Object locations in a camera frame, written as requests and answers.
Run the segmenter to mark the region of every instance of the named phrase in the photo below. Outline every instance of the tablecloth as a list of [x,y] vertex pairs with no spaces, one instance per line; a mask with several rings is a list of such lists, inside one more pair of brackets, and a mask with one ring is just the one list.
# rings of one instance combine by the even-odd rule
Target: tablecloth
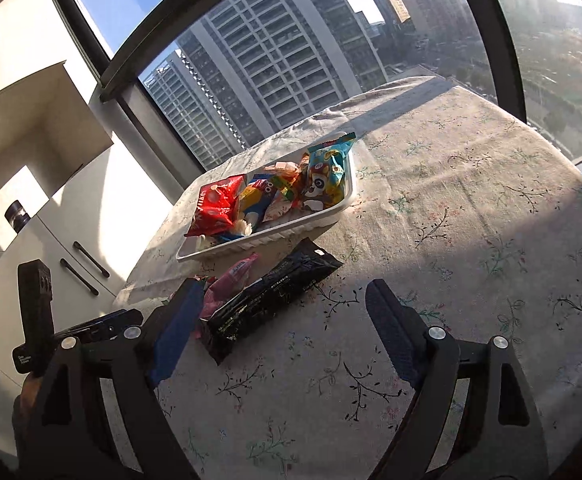
[[[582,175],[526,124],[442,78],[407,78],[349,99],[198,178],[116,307],[147,315],[185,276],[220,275],[245,256],[176,261],[202,184],[336,131],[359,139],[359,195],[337,224],[309,235],[344,265],[220,366],[189,340],[156,391],[189,460],[204,478],[367,478],[413,394],[364,307],[366,285],[383,278],[455,338],[501,334],[513,343],[555,468],[582,435]],[[257,248],[253,278],[303,236]],[[450,452],[464,383],[433,465]]]

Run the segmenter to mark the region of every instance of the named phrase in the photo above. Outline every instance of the red snack bag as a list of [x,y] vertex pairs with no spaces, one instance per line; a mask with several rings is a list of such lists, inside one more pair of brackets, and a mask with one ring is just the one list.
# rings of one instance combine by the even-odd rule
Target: red snack bag
[[237,213],[238,195],[245,185],[246,175],[235,175],[202,186],[185,236],[210,236],[231,228]]

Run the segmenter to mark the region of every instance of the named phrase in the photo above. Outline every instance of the white cabinet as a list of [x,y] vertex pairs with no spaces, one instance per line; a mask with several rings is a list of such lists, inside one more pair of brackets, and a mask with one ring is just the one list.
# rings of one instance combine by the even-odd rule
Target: white cabinet
[[[56,332],[108,314],[115,299],[60,245],[39,219],[32,218],[0,259],[0,370],[17,383],[24,380],[24,376],[15,370],[11,357],[13,348],[24,342],[18,265],[36,259],[42,260],[51,271]],[[61,259],[86,279],[98,295],[92,294],[72,272],[62,267]]]
[[4,218],[19,200],[33,216],[80,168],[113,143],[62,63],[0,91],[0,256],[15,231]]
[[[37,216],[93,278],[117,294],[171,204],[122,142],[113,140]],[[75,242],[106,269],[108,278]]]

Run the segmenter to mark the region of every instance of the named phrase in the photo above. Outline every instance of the cabinet door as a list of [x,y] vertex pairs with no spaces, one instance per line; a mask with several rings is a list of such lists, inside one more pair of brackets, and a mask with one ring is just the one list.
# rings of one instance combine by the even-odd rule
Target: cabinet door
[[[62,258],[98,290],[97,296],[60,264]],[[18,383],[24,377],[16,372],[11,357],[12,350],[24,342],[18,297],[18,265],[36,259],[42,260],[51,271],[56,332],[108,314],[115,299],[88,275],[39,219],[31,219],[0,258],[0,370]]]
[[37,216],[101,285],[117,294],[171,204],[122,142],[113,140]]

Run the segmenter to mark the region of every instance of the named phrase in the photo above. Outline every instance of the screw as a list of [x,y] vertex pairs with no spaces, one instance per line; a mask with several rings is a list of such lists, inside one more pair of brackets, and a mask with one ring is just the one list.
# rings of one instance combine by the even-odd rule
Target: screw
[[498,348],[506,348],[508,346],[508,341],[501,335],[497,335],[493,338],[493,344]]
[[428,334],[433,339],[444,339],[446,337],[446,332],[444,331],[444,329],[442,327],[439,327],[439,326],[432,326],[431,328],[429,328]]
[[138,326],[130,326],[124,330],[124,337],[127,339],[136,339],[140,336],[142,330]]
[[65,350],[71,349],[75,346],[75,343],[77,343],[77,339],[72,336],[66,337],[62,339],[62,348]]

